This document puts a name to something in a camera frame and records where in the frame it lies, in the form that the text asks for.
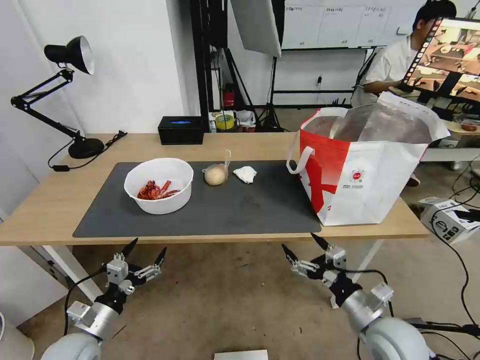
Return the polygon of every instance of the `black tissue box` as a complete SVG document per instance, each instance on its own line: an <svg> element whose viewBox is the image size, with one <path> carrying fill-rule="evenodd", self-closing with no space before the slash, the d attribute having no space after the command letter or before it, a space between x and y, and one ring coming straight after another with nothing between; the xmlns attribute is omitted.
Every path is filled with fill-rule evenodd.
<svg viewBox="0 0 480 360"><path fill-rule="evenodd" d="M158 124L158 134L162 145L202 144L202 117L164 116Z"/></svg>

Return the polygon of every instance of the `black hair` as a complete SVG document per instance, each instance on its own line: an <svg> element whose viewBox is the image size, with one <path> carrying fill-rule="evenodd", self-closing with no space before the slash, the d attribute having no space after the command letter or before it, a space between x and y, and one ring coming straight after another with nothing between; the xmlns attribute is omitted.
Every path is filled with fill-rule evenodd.
<svg viewBox="0 0 480 360"><path fill-rule="evenodd" d="M416 29L420 20L428 23L436 18L454 18L457 16L455 4L449 0L428 0L416 13L413 22L413 30Z"/></svg>

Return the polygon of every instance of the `gray table mat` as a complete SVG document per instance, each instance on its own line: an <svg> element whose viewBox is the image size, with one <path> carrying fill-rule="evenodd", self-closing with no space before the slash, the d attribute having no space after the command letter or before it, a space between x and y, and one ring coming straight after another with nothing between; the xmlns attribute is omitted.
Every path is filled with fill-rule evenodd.
<svg viewBox="0 0 480 360"><path fill-rule="evenodd" d="M80 221L75 238L189 235L289 234L319 232L321 224L298 175L285 161L232 161L228 181L209 186L202 169L212 162L189 162L191 198L165 215L141 210L124 191L127 173L138 163L119 162ZM232 173L249 165L257 171L252 184Z"/></svg>

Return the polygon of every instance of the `bag handle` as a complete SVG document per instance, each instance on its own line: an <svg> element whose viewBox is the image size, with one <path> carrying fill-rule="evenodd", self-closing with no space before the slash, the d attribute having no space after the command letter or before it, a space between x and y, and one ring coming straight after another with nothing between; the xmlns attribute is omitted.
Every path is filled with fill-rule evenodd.
<svg viewBox="0 0 480 360"><path fill-rule="evenodd" d="M288 150L288 158L286 160L286 168L288 169L288 172L290 174L299 174L303 169L305 169L305 165L307 165L307 161L310 158L310 155L315 154L315 149L311 148L310 146L305 146L303 149L303 152L301 153L300 160L298 161L298 165L296 166L296 169L293 170L292 167L290 166L290 161L292 160L292 155L294 153L294 147L295 144L297 143L297 139L299 137L300 131L296 132L295 138L293 139L293 142L291 143L290 149Z"/></svg>

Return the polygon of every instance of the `person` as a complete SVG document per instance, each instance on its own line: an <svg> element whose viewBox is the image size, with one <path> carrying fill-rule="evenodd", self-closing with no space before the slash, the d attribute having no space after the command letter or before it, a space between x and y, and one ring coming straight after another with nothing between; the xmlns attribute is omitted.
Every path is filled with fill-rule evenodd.
<svg viewBox="0 0 480 360"><path fill-rule="evenodd" d="M436 18L457 16L455 4L449 0L429 0L416 13L413 32L403 39L385 47L373 58L370 67L360 79L351 97L353 107L372 104L389 87L398 86L422 47ZM407 186L420 185L420 180L411 174Z"/></svg>

